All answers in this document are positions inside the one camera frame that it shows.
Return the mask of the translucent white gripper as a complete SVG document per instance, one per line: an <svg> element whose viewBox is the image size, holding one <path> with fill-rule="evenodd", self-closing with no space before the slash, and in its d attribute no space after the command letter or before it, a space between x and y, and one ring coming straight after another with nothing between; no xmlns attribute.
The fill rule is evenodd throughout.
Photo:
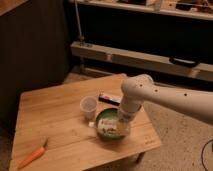
<svg viewBox="0 0 213 171"><path fill-rule="evenodd" d="M126 120L124 116L118 113L118 120L116 122L116 131L120 136L127 136L131 131L131 122Z"/></svg>

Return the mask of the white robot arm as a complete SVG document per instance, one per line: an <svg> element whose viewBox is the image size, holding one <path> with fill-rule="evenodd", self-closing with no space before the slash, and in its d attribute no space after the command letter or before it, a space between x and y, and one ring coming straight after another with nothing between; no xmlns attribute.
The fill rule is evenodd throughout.
<svg viewBox="0 0 213 171"><path fill-rule="evenodd" d="M118 108L116 131L122 136L129 133L130 122L145 101L213 125L213 92L157 86L147 74L125 79L121 91L123 96Z"/></svg>

